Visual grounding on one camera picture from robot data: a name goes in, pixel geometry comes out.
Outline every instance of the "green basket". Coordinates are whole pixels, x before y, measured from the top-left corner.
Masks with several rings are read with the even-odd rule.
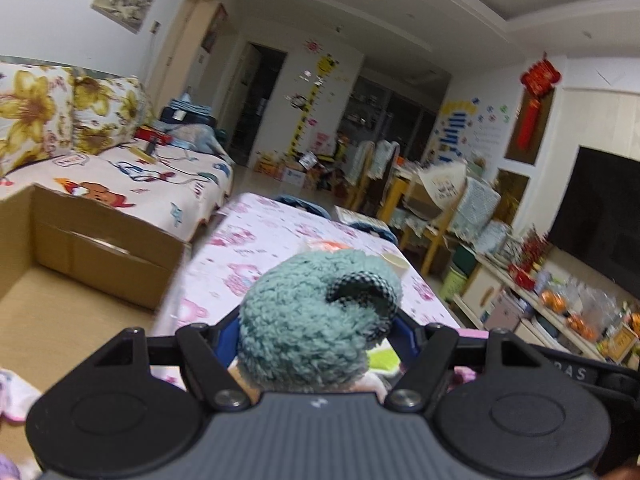
[[[451,301],[452,298],[465,286],[467,279],[468,278],[459,268],[451,266],[444,282],[442,283],[440,299],[442,301]]]

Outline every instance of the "metal screw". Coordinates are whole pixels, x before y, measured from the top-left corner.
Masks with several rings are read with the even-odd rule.
[[[396,390],[389,400],[398,408],[415,408],[422,402],[422,396],[413,390]]]
[[[238,390],[220,390],[216,393],[216,404],[223,408],[238,408],[246,402],[244,392]]]

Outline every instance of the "pink patterned tablecloth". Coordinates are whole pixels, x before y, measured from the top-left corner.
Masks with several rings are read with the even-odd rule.
[[[219,213],[226,218],[186,267],[178,311],[163,312],[156,323],[162,330],[156,333],[173,333],[193,322],[216,324],[240,304],[262,274],[301,252],[308,240],[402,256],[386,240],[251,193],[240,195]],[[405,274],[402,288],[402,309],[419,324],[458,327],[415,269]]]

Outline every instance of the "plush toy ear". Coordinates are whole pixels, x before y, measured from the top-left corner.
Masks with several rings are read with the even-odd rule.
[[[327,291],[326,300],[356,301],[363,307],[373,307],[380,323],[373,328],[369,340],[377,340],[387,335],[391,320],[398,310],[398,295],[387,280],[373,272],[359,270],[350,272],[335,280]]]

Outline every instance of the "red hanging decoration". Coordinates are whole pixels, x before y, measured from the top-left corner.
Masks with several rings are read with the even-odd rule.
[[[542,61],[534,64],[529,68],[528,72],[525,72],[520,77],[520,82],[533,95],[533,99],[529,100],[526,110],[520,111],[520,113],[524,114],[524,118],[520,123],[520,131],[516,142],[521,150],[527,151],[529,149],[531,136],[538,122],[540,107],[542,106],[540,99],[551,92],[553,85],[558,83],[560,79],[560,73],[546,58],[546,54]]]

